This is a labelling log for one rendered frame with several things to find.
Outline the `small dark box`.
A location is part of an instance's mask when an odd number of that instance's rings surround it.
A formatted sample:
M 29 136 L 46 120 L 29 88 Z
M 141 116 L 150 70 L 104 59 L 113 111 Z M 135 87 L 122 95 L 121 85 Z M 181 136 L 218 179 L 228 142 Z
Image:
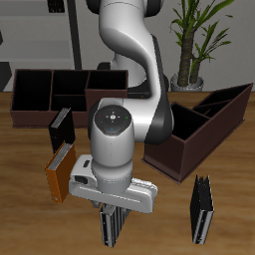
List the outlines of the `small dark box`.
M 64 13 L 64 0 L 47 0 L 48 10 L 50 13 Z

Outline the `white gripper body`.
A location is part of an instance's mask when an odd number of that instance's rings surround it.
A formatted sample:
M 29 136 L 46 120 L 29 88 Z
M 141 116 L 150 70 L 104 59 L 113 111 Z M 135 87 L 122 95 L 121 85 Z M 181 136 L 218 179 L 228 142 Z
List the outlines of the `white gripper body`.
M 157 186 L 150 181 L 133 178 L 130 186 L 122 193 L 103 193 L 95 187 L 70 180 L 69 192 L 78 197 L 123 207 L 142 213 L 152 213 Z

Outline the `green pot plant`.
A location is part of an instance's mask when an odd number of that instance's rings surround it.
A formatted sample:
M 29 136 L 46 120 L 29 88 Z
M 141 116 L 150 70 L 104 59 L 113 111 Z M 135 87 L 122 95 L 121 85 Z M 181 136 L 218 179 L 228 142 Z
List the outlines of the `green pot plant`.
M 173 92 L 201 92 L 204 82 L 198 76 L 200 64 L 204 60 L 213 60 L 210 54 L 214 50 L 230 44 L 230 41 L 224 41 L 228 28 L 212 38 L 218 21 L 207 28 L 204 27 L 205 22 L 234 2 L 234 0 L 223 0 L 215 4 L 215 1 L 201 10 L 199 8 L 201 0 L 181 0 L 181 13 L 174 9 L 178 18 L 171 22 L 171 26 L 176 24 L 180 29 L 179 32 L 174 31 L 174 33 L 181 54 L 178 73 L 170 79 L 170 89 Z

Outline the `orange book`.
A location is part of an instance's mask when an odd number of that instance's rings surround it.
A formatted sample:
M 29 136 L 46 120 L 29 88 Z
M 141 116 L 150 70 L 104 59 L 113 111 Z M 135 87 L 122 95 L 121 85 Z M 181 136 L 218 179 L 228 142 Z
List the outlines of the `orange book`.
M 74 145 L 63 142 L 45 166 L 54 202 L 62 203 L 68 195 L 70 174 L 76 161 Z

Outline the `dark brown desk caddy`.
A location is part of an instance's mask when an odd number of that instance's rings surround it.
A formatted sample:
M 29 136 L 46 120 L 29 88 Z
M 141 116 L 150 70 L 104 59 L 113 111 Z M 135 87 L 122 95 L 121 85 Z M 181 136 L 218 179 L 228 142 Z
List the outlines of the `dark brown desk caddy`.
M 127 96 L 127 71 L 17 70 L 10 113 L 14 128 L 46 128 L 59 110 L 71 108 L 75 128 L 85 128 L 95 102 Z
M 172 135 L 160 145 L 146 143 L 141 161 L 180 184 L 244 122 L 252 87 L 214 91 L 192 109 L 172 103 Z

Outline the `black vertical post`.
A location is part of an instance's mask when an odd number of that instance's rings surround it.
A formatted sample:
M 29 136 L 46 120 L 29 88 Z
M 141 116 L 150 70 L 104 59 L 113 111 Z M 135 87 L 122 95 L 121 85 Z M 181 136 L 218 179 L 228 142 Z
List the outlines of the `black vertical post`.
M 78 30 L 78 20 L 77 20 L 77 11 L 76 11 L 76 2 L 75 0 L 67 0 L 68 12 L 69 12 L 69 23 L 70 23 L 70 32 L 74 56 L 74 65 L 76 70 L 82 68 L 82 58 L 81 58 L 81 49 L 80 49 L 80 40 L 79 40 L 79 30 Z

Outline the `dark grey angled panel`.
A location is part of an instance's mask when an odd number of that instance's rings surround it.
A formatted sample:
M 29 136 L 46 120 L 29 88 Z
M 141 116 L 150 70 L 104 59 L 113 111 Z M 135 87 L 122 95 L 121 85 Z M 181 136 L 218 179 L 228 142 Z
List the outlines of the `dark grey angled panel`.
M 9 92 L 12 71 L 8 62 L 0 62 L 0 92 Z

